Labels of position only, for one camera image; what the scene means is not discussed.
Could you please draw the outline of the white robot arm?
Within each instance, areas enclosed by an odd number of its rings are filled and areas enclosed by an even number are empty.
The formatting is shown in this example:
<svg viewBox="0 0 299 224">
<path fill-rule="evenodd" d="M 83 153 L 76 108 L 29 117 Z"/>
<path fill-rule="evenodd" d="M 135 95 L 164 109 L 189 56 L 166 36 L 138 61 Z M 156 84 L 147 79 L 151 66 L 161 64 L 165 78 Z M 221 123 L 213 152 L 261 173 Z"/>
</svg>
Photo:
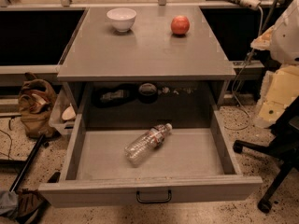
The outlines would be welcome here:
<svg viewBox="0 0 299 224">
<path fill-rule="evenodd" d="M 299 96 L 299 0 L 293 0 L 274 25 L 250 44 L 254 49 L 269 50 L 280 63 L 277 71 L 263 77 L 255 126 L 269 128 Z"/>
</svg>

